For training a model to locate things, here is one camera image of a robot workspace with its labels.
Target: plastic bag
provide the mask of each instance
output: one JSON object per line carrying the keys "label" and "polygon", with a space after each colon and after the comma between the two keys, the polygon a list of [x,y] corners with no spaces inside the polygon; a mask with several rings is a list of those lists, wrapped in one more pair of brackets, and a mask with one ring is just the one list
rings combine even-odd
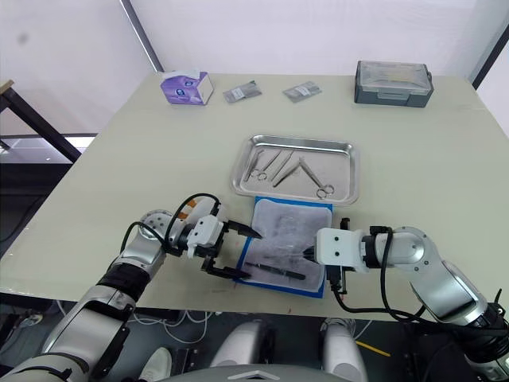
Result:
{"label": "plastic bag", "polygon": [[293,88],[286,89],[283,93],[293,102],[299,102],[303,99],[321,93],[321,89],[312,81],[304,82],[303,84],[294,86]]}
{"label": "plastic bag", "polygon": [[256,82],[251,81],[247,84],[240,85],[237,88],[230,89],[223,93],[225,100],[228,103],[234,103],[241,99],[251,98],[261,95],[262,92],[258,88]]}

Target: stainless steel tray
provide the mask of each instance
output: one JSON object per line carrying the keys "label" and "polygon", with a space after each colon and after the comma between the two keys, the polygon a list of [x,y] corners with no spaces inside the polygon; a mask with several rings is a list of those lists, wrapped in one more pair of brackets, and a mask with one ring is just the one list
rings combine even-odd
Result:
{"label": "stainless steel tray", "polygon": [[[271,180],[292,151],[289,160]],[[274,187],[287,170],[297,165],[299,158],[304,159],[322,185],[334,188],[332,193],[329,193],[331,188],[326,188],[327,192],[318,191],[320,187],[303,166],[298,166]],[[265,167],[266,175],[259,175]],[[358,172],[359,155],[350,143],[256,135],[244,145],[231,174],[231,184],[241,195],[350,205],[359,196]]]}

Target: gray plastic case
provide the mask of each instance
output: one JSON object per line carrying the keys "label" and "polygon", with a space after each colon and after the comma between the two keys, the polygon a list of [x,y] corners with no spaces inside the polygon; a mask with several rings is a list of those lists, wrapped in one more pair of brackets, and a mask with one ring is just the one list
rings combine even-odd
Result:
{"label": "gray plastic case", "polygon": [[433,93],[425,64],[359,61],[356,103],[424,107]]}

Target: beige tabletop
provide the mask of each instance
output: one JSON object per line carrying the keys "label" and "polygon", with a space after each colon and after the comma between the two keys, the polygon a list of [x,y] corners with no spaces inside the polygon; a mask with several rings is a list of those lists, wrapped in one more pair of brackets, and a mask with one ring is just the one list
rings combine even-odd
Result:
{"label": "beige tabletop", "polygon": [[[78,300],[118,254],[127,226],[152,209],[173,211],[208,192],[231,219],[250,223],[254,199],[236,195],[230,175],[255,134],[341,140],[360,152],[359,199],[335,208],[351,228],[410,225],[425,231],[487,296],[509,290],[509,140],[472,86],[435,77],[426,108],[360,105],[351,76],[211,75],[209,104],[173,106],[149,76],[94,140],[0,262],[0,291]],[[256,80],[263,94],[228,104],[222,92]],[[282,90],[307,80],[323,90],[291,103]],[[229,234],[220,256],[235,266],[245,238]],[[200,271],[201,259],[169,257],[140,306],[351,317],[323,299],[235,285]],[[417,299],[388,271],[394,308]],[[381,306],[379,273],[348,274],[350,306]],[[509,293],[501,302],[506,306]],[[383,314],[358,315],[387,319]]]}

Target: tray rim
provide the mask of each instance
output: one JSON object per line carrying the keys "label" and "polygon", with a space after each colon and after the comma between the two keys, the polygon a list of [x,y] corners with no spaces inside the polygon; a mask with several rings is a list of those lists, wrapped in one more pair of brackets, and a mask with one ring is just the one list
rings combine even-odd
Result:
{"label": "tray rim", "polygon": [[[237,183],[240,184],[242,182],[242,176],[243,176],[243,163],[250,157],[251,151],[256,146],[261,146],[260,143],[264,139],[268,138],[276,138],[276,139],[289,139],[294,141],[312,141],[316,143],[320,142],[326,142],[328,144],[340,144],[340,145],[346,145],[348,146],[348,150],[344,150],[344,152],[350,160],[350,163],[353,163],[353,181],[354,185],[353,187],[350,186],[351,193],[350,196],[348,196],[346,199],[343,199],[342,201],[335,201],[335,200],[327,200],[326,202],[331,205],[337,205],[337,206],[346,206],[346,205],[352,205],[354,202],[359,199],[359,149],[356,148],[352,143],[346,142],[346,141],[332,141],[332,140],[325,140],[325,139],[314,139],[314,138],[298,138],[298,137],[284,137],[280,135],[268,135],[268,134],[256,134],[244,141],[244,144],[242,145],[242,148],[237,156],[237,159],[235,161],[235,165],[233,167],[233,170],[231,171],[230,176],[230,187],[232,190],[237,193],[238,195],[242,196],[248,196],[248,197],[276,197],[280,199],[286,199],[286,200],[298,200],[298,201],[315,201],[315,202],[325,202],[325,201],[319,201],[316,200],[316,198],[312,197],[299,197],[297,195],[293,195],[292,198],[286,197],[281,194],[270,194],[270,193],[253,193],[253,192],[246,192],[243,191],[240,186],[237,187]],[[264,146],[273,146],[273,147],[280,147],[281,145],[278,144],[270,144],[267,143]],[[288,148],[301,148],[305,149],[303,146],[288,146]],[[316,150],[319,151],[329,151],[329,152],[338,152],[338,150],[334,150],[332,148],[319,148],[316,147]],[[307,150],[314,150],[313,147],[307,148]]]}

